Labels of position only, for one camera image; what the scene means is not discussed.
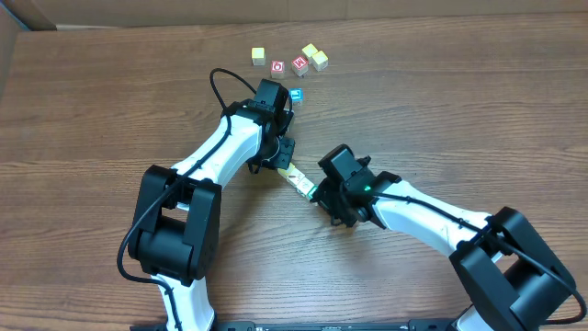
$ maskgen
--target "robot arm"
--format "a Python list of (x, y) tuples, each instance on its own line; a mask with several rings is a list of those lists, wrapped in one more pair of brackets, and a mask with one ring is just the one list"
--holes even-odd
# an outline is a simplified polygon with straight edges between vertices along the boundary
[[(211, 328), (214, 311), (209, 304), (205, 275), (219, 241), (221, 192), (244, 163), (271, 169), (288, 167), (294, 141), (283, 136), (293, 116), (293, 112), (284, 110), (287, 98), (285, 87), (262, 80), (255, 98), (231, 104), (219, 128), (187, 159), (171, 169), (153, 165), (145, 172), (133, 223), (144, 218), (130, 238), (129, 254), (139, 260), (145, 273), (173, 289), (179, 320), (175, 320), (170, 296), (160, 286), (168, 321), (165, 326), (149, 330)], [(158, 206), (157, 212), (144, 215), (166, 188), (213, 150), (181, 183), (180, 189)], [(187, 211), (187, 221), (163, 216), (162, 208)]]
[[(490, 216), (489, 213), (466, 211), (452, 206), (423, 194), (405, 180), (390, 185), (383, 193), (425, 201), (479, 228), (488, 224), (486, 218)], [(380, 199), (373, 206), (373, 211), (374, 216), (388, 229), (410, 234), (446, 257), (458, 249), (459, 242), (469, 241), (476, 235), (474, 231), (448, 222), (424, 206), (406, 201)]]
[[(326, 179), (311, 201), (347, 226), (371, 221), (411, 234), (449, 257), (473, 302), (451, 330), (537, 330), (570, 297), (570, 288), (575, 290), (570, 272), (518, 211), (504, 207), (490, 215), (462, 210), (399, 176), (374, 176), (369, 161), (356, 160), (346, 145), (332, 150), (319, 162)], [(503, 274), (494, 262), (513, 252), (524, 258)]]

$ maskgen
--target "black cable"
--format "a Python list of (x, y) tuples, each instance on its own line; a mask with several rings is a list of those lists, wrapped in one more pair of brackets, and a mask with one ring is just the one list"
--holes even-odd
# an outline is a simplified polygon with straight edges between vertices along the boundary
[[(256, 93), (255, 89), (251, 85), (249, 85), (249, 83), (247, 83), (244, 79), (242, 79), (238, 74), (235, 74), (233, 72), (230, 72), (228, 70), (221, 69), (221, 68), (213, 69), (210, 72), (210, 85), (212, 87), (212, 91), (214, 91), (215, 96), (217, 96), (217, 99), (219, 100), (220, 105), (222, 106), (223, 113), (227, 107), (226, 107), (224, 101), (222, 100), (222, 97), (219, 94), (219, 91), (217, 90), (216, 85), (214, 84), (214, 74), (217, 72), (229, 74), (229, 75), (237, 78), (238, 80), (243, 82), (247, 87), (249, 87), (249, 89), (251, 89), (254, 93)], [(177, 313), (177, 306), (176, 306), (175, 298), (174, 298), (174, 289), (172, 289), (172, 287), (169, 284), (167, 284), (166, 282), (161, 281), (161, 280), (154, 280), (154, 279), (150, 279), (150, 278), (132, 276), (131, 274), (129, 274), (125, 270), (122, 259), (124, 258), (125, 248), (129, 244), (130, 237), (132, 236), (132, 234), (134, 234), (135, 231), (137, 231), (137, 229), (139, 228), (139, 225), (145, 219), (147, 214), (149, 214), (150, 212), (153, 212), (156, 207), (161, 206), (161, 204), (167, 198), (169, 198), (172, 195), (172, 193), (174, 193), (190, 175), (192, 175), (197, 169), (199, 169), (204, 164), (204, 162), (206, 162), (206, 160), (208, 160), (219, 148), (221, 148), (222, 144), (227, 140), (229, 135), (231, 135), (231, 127), (232, 127), (231, 116), (229, 116), (229, 114), (224, 114), (224, 116), (227, 119), (227, 130), (224, 132), (224, 134), (220, 138), (219, 142), (216, 143), (206, 154), (204, 154), (204, 156), (202, 156), (201, 159), (199, 159), (193, 166), (191, 166), (184, 174), (182, 174), (180, 177), (178, 177), (172, 185), (167, 187), (164, 190), (164, 192), (162, 192), (162, 194), (145, 210), (145, 212), (141, 215), (141, 217), (139, 217), (137, 222), (135, 222), (135, 224), (133, 224), (131, 226), (131, 228), (129, 229), (129, 231), (125, 235), (124, 239), (120, 243), (119, 252), (117, 254), (117, 268), (119, 269), (119, 273), (122, 277), (124, 277), (127, 280), (135, 281), (135, 282), (139, 282), (139, 283), (156, 284), (156, 285), (159, 285), (165, 289), (165, 294), (169, 295), (169, 301), (170, 301), (170, 305), (171, 305), (171, 309), (172, 309), (172, 315), (174, 316), (174, 320), (175, 320), (175, 328), (177, 328), (178, 331), (182, 331), (182, 323), (180, 322), (179, 315)]]
[[(372, 192), (372, 191), (363, 191), (363, 192), (362, 191), (349, 191), (349, 192), (346, 192), (345, 194), (354, 195), (354, 196), (381, 197), (381, 198), (386, 198), (386, 199), (406, 201), (408, 203), (416, 203), (418, 205), (426, 207), (427, 209), (429, 209), (431, 211), (437, 212), (438, 214), (449, 219), (451, 222), (457, 223), (457, 224), (459, 224), (465, 228), (468, 228), (478, 234), (484, 235), (482, 233), (482, 229), (480, 229), (479, 227), (471, 225), (471, 224), (467, 223), (465, 220), (463, 220), (459, 217), (453, 216), (452, 214), (448, 213), (447, 211), (444, 211), (444, 210), (442, 210), (442, 209), (436, 207), (435, 205), (432, 205), (426, 201), (418, 200), (418, 199), (411, 198), (411, 197), (403, 197), (403, 196), (397, 196), (397, 195), (393, 195), (393, 194), (386, 194), (386, 193), (379, 193), (379, 192)], [(549, 268), (543, 266), (542, 264), (537, 262), (534, 258), (528, 256), (527, 254), (523, 253), (519, 249), (506, 243), (504, 240), (500, 240), (492, 235), (484, 235), (484, 237), (492, 240), (503, 251), (511, 251), (511, 252), (517, 254), (525, 262), (529, 263), (533, 267), (546, 273), (548, 276), (550, 276), (555, 281), (560, 283), (578, 301), (578, 304), (580, 305), (580, 312), (576, 316), (570, 317), (570, 318), (562, 318), (559, 320), (548, 320), (543, 325), (570, 325), (570, 324), (582, 321), (582, 319), (586, 316), (586, 311), (587, 311), (586, 301), (581, 296), (581, 294), (578, 292), (578, 290), (574, 289), (570, 284), (568, 284), (560, 276), (558, 276), (553, 271), (549, 270)]]
[(220, 102), (220, 106), (222, 107), (222, 110), (226, 110), (227, 109), (227, 105), (224, 104), (224, 100), (222, 100), (221, 94), (219, 93), (219, 90), (217, 89), (216, 84), (214, 84), (214, 74), (216, 73), (225, 73), (225, 74), (229, 74), (235, 78), (237, 78), (241, 83), (245, 84), (245, 86), (249, 87), (249, 89), (254, 93), (257, 94), (257, 91), (255, 91), (254, 87), (251, 86), (249, 83), (247, 83), (246, 80), (242, 79), (238, 74), (226, 70), (226, 69), (222, 69), (222, 68), (214, 68), (212, 69), (212, 71), (210, 72), (210, 86), (212, 87), (212, 91), (214, 92), (214, 95), (217, 96), (217, 99)]
[(294, 118), (294, 109), (292, 109), (292, 98), (290, 97), (289, 92), (288, 92), (288, 101), (290, 104), (290, 109), (289, 109), (288, 115), (287, 115), (288, 119), (286, 121), (286, 124), (282, 128), (282, 130), (280, 130), (280, 132), (277, 134), (280, 137), (286, 134), (286, 132), (288, 131), (288, 127), (290, 126), (290, 123), (292, 122), (292, 119)]
[(578, 301), (580, 305), (580, 312), (575, 315), (574, 317), (569, 318), (562, 318), (558, 320), (547, 320), (543, 325), (570, 325), (573, 323), (577, 323), (582, 321), (582, 319), (586, 316), (586, 301), (578, 292), (577, 289), (574, 289), (570, 284), (568, 284), (565, 280), (563, 280), (559, 275), (555, 272), (551, 271), (549, 268), (543, 266), (539, 262), (537, 262), (534, 258), (528, 256), (527, 254), (523, 253), (519, 249), (513, 247), (512, 245), (506, 243), (504, 240), (497, 239), (491, 235), (486, 235), (485, 238), (491, 239), (496, 245), (502, 248), (504, 251), (511, 251), (521, 257), (525, 262), (532, 265), (533, 267), (543, 271), (544, 273), (548, 274), (551, 278), (559, 282), (573, 297)]
[(467, 229), (470, 229), (471, 231), (474, 231), (477, 233), (481, 232), (481, 228), (466, 222), (466, 220), (464, 220), (464, 219), (461, 219), (459, 217), (455, 217), (452, 214), (448, 213), (447, 211), (444, 211), (444, 210), (440, 209), (439, 207), (432, 205), (426, 201), (418, 200), (418, 199), (411, 198), (411, 197), (397, 196), (397, 195), (393, 195), (393, 194), (386, 194), (386, 193), (379, 193), (379, 192), (372, 192), (372, 191), (349, 191), (349, 192), (346, 192), (346, 194), (355, 195), (355, 196), (380, 197), (380, 198), (406, 201), (408, 203), (415, 203), (415, 204), (421, 205), (423, 207), (426, 207), (427, 209), (430, 209), (431, 211), (434, 211), (434, 212), (440, 214), (441, 216), (449, 219), (451, 222), (457, 223), (460, 226), (463, 226)]

